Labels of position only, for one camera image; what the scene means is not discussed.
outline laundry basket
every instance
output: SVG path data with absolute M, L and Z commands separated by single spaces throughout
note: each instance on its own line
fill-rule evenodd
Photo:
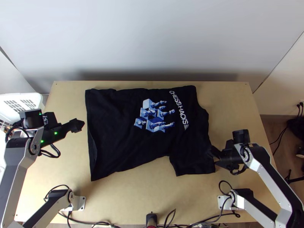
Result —
M 0 130 L 20 120 L 19 112 L 44 109 L 39 93 L 7 93 L 0 95 Z

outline wire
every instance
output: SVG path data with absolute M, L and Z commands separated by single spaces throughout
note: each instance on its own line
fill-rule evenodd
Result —
M 49 192 L 48 192 L 48 193 L 45 195 L 45 197 L 44 197 L 44 201 L 46 202 L 46 199 L 47 199 L 49 193 L 50 193 L 52 190 L 54 190 L 54 189 L 56 189 L 56 188 L 58 188 L 58 187 L 61 187 L 61 186 L 64 186 L 64 187 L 66 187 L 67 189 L 70 189 L 70 188 L 69 188 L 67 185 L 65 185 L 65 184 L 57 185 L 57 186 L 55 186 L 54 188 L 52 188 L 51 190 L 49 190 Z M 74 218 L 71 218 L 72 211 L 69 211 L 69 212 L 68 212 L 68 215 L 64 215 L 64 214 L 62 214 L 62 213 L 60 213 L 60 212 L 58 212 L 58 214 L 61 215 L 62 217 L 64 217 L 64 218 L 67 219 L 67 224 L 68 224 L 68 227 L 69 227 L 69 228 L 71 228 L 70 221 L 73 221 L 73 222 L 76 222 L 76 223 L 79 223 L 79 224 L 93 225 L 92 228 L 93 228 L 95 225 L 105 225 L 105 226 L 111 226 L 111 227 L 113 227 L 113 228 L 121 228 L 121 227 L 119 227 L 119 226 L 117 226 L 117 225 L 111 224 L 111 223 L 109 223 L 109 222 L 104 222 L 104 221 L 99 221 L 99 222 L 84 222 L 84 221 L 76 220 L 76 219 L 74 219 Z
M 281 131 L 281 133 L 279 134 L 278 138 L 277 138 L 275 141 L 273 141 L 272 143 L 270 143 L 269 145 L 272 145 L 272 144 L 276 143 L 276 142 L 280 139 L 281 135 L 284 134 L 284 132 L 286 131 L 286 129 L 287 129 L 287 127 L 285 127 L 285 128 Z
M 68 217 L 66 218 L 66 221 L 67 221 L 66 223 L 68 224 L 68 227 L 69 227 L 69 228 L 71 228 L 71 225 L 70 225 L 70 222 L 69 222 L 71 213 L 72 213 L 72 211 L 69 211 L 69 212 L 68 212 Z
M 299 111 L 298 111 L 298 114 L 297 114 L 297 117 L 296 117 L 296 118 L 299 117 L 299 114 L 300 114 L 300 106 L 302 107 L 302 111 L 301 111 L 300 117 L 301 117 L 302 114 L 303 114 L 303 103 L 302 103 L 302 104 L 301 104 L 301 103 L 302 103 L 302 102 L 300 102 L 300 104 L 297 104 L 297 108 L 299 109 Z M 277 138 L 275 141 L 273 141 L 272 143 L 270 143 L 270 145 L 272 145 L 272 144 L 276 143 L 278 140 L 280 140 L 280 141 L 279 141 L 279 144 L 278 144 L 278 146 L 277 146 L 277 148 L 275 149 L 275 151 L 274 151 L 274 153 L 273 153 L 272 155 L 274 155 L 274 154 L 276 153 L 277 149 L 279 148 L 279 145 L 280 145 L 280 142 L 281 142 L 281 140 L 282 140 L 283 134 L 284 134 L 285 131 L 287 130 L 287 127 L 288 127 L 288 126 L 286 126 L 286 127 L 280 132 L 278 138 Z
M 303 114 L 303 102 L 300 102 L 299 104 L 300 104 L 301 107 L 302 107 L 302 112 L 301 112 L 301 115 L 300 115 L 300 117 L 302 117 L 302 114 Z
M 217 221 L 221 218 L 222 213 L 223 213 L 223 210 L 224 210 L 224 205 L 225 205 L 225 203 L 226 203 L 229 199 L 231 199 L 231 197 L 228 197 L 228 198 L 224 201 L 223 206 L 222 206 L 222 208 L 221 208 L 221 212 L 220 212 L 219 215 L 216 215 L 216 216 L 210 217 L 210 218 L 208 218 L 208 219 L 205 219 L 205 220 L 202 220 L 202 221 L 193 223 L 193 224 L 191 224 L 191 225 L 189 226 L 189 228 L 190 228 L 190 227 L 194 227 L 194 226 L 196 226 L 196 225 L 199 225 L 199 224 L 201 224 L 201 223 L 215 223 L 215 222 L 217 222 Z M 215 220 L 213 220 L 213 221 L 207 222 L 208 220 L 213 219 L 213 218 L 216 218 L 216 217 L 217 217 L 217 219 L 215 219 Z
M 176 209 L 172 210 L 172 211 L 167 215 L 167 217 L 166 217 L 166 219 L 165 219 L 165 222 L 164 222 L 163 228 L 168 228 L 168 227 L 170 226 L 171 222 L 173 221 L 173 219 L 174 219 L 174 217 L 175 217 L 175 212 L 176 212 Z M 172 213 L 173 213 L 172 219 L 170 220 L 170 222 L 169 222 L 168 225 L 167 225 L 167 220 L 168 220 L 169 216 L 170 216 Z
M 70 189 L 70 187 L 68 187 L 66 184 L 57 185 L 57 186 L 55 186 L 54 188 L 52 188 L 51 190 L 49 190 L 49 192 L 48 192 L 48 193 L 45 195 L 45 197 L 44 197 L 44 201 L 46 202 L 46 198 L 48 197 L 49 193 L 50 193 L 52 190 L 54 190 L 54 189 L 56 189 L 56 188 L 58 188 L 58 187 L 61 187 L 61 186 L 64 186 L 64 187 L 66 187 L 67 189 Z
M 8 138 L 11 134 L 11 132 L 15 129 L 20 129 L 28 138 L 30 137 L 29 134 L 21 127 L 19 127 L 21 125 L 22 120 L 19 120 L 18 122 L 16 122 L 5 134 L 5 142 L 8 142 Z
M 222 180 L 222 181 L 219 182 L 218 188 L 220 189 L 220 191 L 221 191 L 224 195 L 227 195 L 227 194 L 224 193 L 224 192 L 221 190 L 221 188 L 220 188 L 220 186 L 221 186 L 221 184 L 222 184 L 223 182 L 227 183 L 227 184 L 231 187 L 231 189 L 232 189 L 232 186 L 229 184 L 229 182 L 227 182 L 227 181 L 225 181 L 225 180 Z M 69 189 L 69 187 L 68 187 L 67 185 L 65 185 L 65 184 L 58 185 L 58 186 L 52 188 L 51 190 L 49 190 L 49 192 L 48 192 L 48 193 L 45 195 L 45 197 L 44 197 L 44 201 L 46 202 L 46 198 L 48 197 L 48 194 L 49 194 L 52 190 L 54 190 L 54 189 L 56 189 L 56 188 L 58 188 L 58 187 L 61 187 L 61 186 L 64 186 L 64 187 L 66 187 L 67 189 Z M 174 224 L 173 226 L 170 226 L 170 224 L 172 223 L 172 221 L 173 221 L 173 219 L 174 219 L 174 217 L 175 217 L 176 209 L 174 209 L 174 210 L 172 210 L 172 211 L 167 215 L 167 217 L 166 217 L 166 219 L 165 219 L 164 225 L 163 225 L 163 226 L 157 226 L 157 227 L 158 227 L 158 228 L 183 228 L 183 227 L 185 227 L 185 228 L 192 228 L 192 227 L 194 227 L 194 226 L 196 226 L 196 225 L 199 225 L 199 224 L 202 224 L 202 223 L 204 223 L 204 224 L 215 223 L 215 222 L 217 222 L 222 216 L 234 215 L 235 217 L 240 218 L 241 215 L 238 214 L 238 213 L 236 213 L 236 212 L 233 211 L 233 210 L 232 210 L 232 213 L 223 214 L 224 205 L 225 205 L 225 203 L 226 203 L 229 199 L 231 199 L 231 196 L 229 196 L 229 197 L 224 201 L 223 206 L 222 206 L 222 208 L 221 208 L 221 212 L 220 212 L 219 215 L 212 216 L 212 217 L 210 217 L 210 218 L 207 218 L 207 219 L 204 219 L 204 220 L 202 220 L 202 221 L 193 223 L 193 224 L 191 224 L 191 225 L 184 225 L 184 224 L 182 224 L 182 225 L 177 225 L 177 224 Z M 73 221 L 73 222 L 76 222 L 76 223 L 79 223 L 79 224 L 92 225 L 92 228 L 94 228 L 96 225 L 104 225 L 104 226 L 111 226 L 111 227 L 113 227 L 113 228 L 121 228 L 121 227 L 119 227 L 119 226 L 117 226 L 117 225 L 114 225 L 114 224 L 111 224 L 111 223 L 109 223 L 109 222 L 99 221 L 99 222 L 94 223 L 94 222 L 80 221 L 80 220 L 71 218 L 72 211 L 69 211 L 69 212 L 68 212 L 68 215 L 62 214 L 62 213 L 60 213 L 60 212 L 59 212 L 58 214 L 61 215 L 62 217 L 64 217 L 64 218 L 67 219 L 67 224 L 68 224 L 68 227 L 69 227 L 69 228 L 71 228 L 70 221 Z M 173 215 L 172 215 L 172 218 L 171 218 L 170 222 L 167 224 L 168 218 L 169 218 L 169 216 L 170 216 L 171 214 L 173 214 Z
M 59 158 L 61 156 L 61 152 L 58 150 L 57 147 L 54 146 L 54 144 L 51 144 L 50 145 L 51 148 L 57 153 L 57 155 L 54 155 L 46 150 L 40 150 L 40 153 L 38 154 L 38 156 L 41 156 L 41 155 L 44 155 L 44 156 L 47 156 L 49 158 Z
M 274 156 L 274 154 L 276 153 L 276 151 L 278 150 L 278 148 L 279 148 L 279 146 L 280 146 L 280 144 L 281 144 L 281 140 L 282 140 L 282 137 L 283 137 L 283 134 L 282 134 L 282 136 L 281 136 L 281 138 L 280 138 L 280 141 L 279 141 L 279 143 L 278 143 L 278 145 L 277 145 L 277 148 L 274 150 L 274 152 L 273 152 L 273 156 Z
M 297 114 L 297 118 L 298 118 L 299 115 L 300 115 L 300 104 L 297 104 L 297 108 L 299 109 L 298 114 Z
M 227 181 L 225 181 L 225 180 L 220 181 L 219 184 L 218 184 L 218 188 L 220 189 L 220 192 L 221 192 L 223 195 L 225 195 L 225 196 L 230 196 L 230 195 L 228 195 L 228 193 L 225 193 L 225 192 L 222 191 L 222 189 L 221 189 L 221 184 L 222 184 L 222 183 L 228 184 L 229 187 L 230 187 L 230 189 L 232 189 L 231 184 L 229 184 L 229 183 L 228 183 Z

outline t-shirt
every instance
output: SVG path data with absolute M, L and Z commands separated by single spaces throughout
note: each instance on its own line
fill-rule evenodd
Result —
M 85 92 L 91 181 L 169 156 L 177 176 L 215 172 L 193 85 Z

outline table surface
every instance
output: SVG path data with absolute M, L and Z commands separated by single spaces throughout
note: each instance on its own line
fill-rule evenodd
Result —
M 173 82 L 173 81 L 55 81 L 44 111 L 55 112 L 58 122 L 73 118 L 86 122 L 86 89 L 162 89 L 194 85 L 199 104 L 209 113 L 209 137 L 218 149 L 232 138 L 232 131 L 248 129 L 250 139 L 269 152 L 270 146 L 247 82 Z M 190 224 L 219 214 L 218 183 L 228 181 L 233 188 L 250 188 L 255 197 L 276 213 L 279 206 L 258 174 L 246 170 L 233 176 L 216 167 L 212 174 L 175 176 L 168 157 L 131 170 L 114 173 L 91 182 L 87 145 L 87 126 L 56 142 L 59 159 L 38 157 L 28 169 L 19 200 L 16 221 L 26 221 L 43 205 L 45 194 L 54 186 L 67 184 L 77 195 L 86 196 L 84 211 L 73 212 L 83 221 L 110 220 L 115 224 L 145 224 L 146 214 L 158 214 L 160 224 L 176 208 L 173 223 Z M 245 211 L 241 218 L 224 216 L 219 222 L 253 222 Z M 53 223 L 66 223 L 57 215 Z

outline blue chess pieces print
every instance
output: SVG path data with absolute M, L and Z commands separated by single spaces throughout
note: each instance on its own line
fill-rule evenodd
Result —
M 167 101 L 153 102 L 151 99 L 146 99 L 142 102 L 142 108 L 140 108 L 140 117 L 135 119 L 134 126 L 140 129 L 146 125 L 146 129 L 151 132 L 162 131 L 175 126 L 175 122 L 166 124 L 165 116 L 172 115 L 175 110 L 172 109 L 168 112 L 163 111 Z

